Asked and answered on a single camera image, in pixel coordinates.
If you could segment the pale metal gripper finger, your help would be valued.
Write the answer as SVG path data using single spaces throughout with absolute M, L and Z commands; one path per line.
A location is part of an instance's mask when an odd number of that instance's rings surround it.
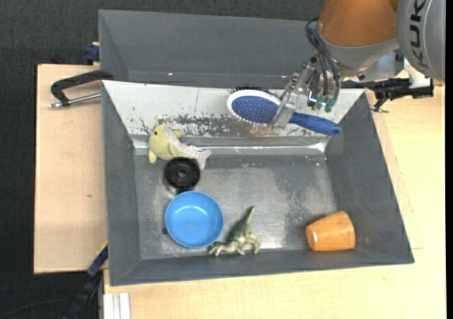
M 270 123 L 271 129 L 284 129 L 293 115 L 302 87 L 302 75 L 294 73 L 280 96 L 280 104 Z

